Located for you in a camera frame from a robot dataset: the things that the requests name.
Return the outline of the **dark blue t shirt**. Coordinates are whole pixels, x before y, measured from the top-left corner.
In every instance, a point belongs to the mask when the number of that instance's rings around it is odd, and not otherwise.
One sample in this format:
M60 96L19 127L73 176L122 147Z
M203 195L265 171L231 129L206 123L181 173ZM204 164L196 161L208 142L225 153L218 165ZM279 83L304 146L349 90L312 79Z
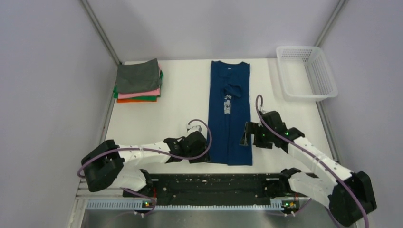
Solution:
M251 143L240 144L250 116L250 64L211 62L208 127L212 134L210 162L251 166Z

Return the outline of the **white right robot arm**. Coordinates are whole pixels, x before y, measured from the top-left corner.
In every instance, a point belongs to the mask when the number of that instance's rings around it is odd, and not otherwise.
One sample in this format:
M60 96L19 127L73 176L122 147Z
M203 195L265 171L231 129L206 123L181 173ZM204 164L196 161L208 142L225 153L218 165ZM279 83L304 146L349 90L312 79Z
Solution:
M353 172L317 149L299 129L287 128L279 112L258 112L260 123L246 122L241 146L277 147L310 169L312 176L297 168L280 172L279 192L294 192L324 206L340 225L348 227L377 209L370 177Z

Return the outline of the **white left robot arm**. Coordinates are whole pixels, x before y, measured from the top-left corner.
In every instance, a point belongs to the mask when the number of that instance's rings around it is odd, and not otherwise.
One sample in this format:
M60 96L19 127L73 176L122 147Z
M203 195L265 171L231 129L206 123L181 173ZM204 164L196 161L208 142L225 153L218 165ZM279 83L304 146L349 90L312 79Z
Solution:
M124 146L106 140L81 160L78 175L86 180L90 192L124 188L147 196L152 192L153 182L149 172L143 169L144 165L183 160L205 162L207 151L207 139L199 130L146 145Z

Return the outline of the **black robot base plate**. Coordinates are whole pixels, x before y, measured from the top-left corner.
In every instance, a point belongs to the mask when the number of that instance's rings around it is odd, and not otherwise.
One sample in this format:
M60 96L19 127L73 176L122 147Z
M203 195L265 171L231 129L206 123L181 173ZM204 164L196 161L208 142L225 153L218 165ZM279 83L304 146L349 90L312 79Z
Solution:
M295 199L281 174L151 174L151 186L140 193L158 206L269 205L275 198Z

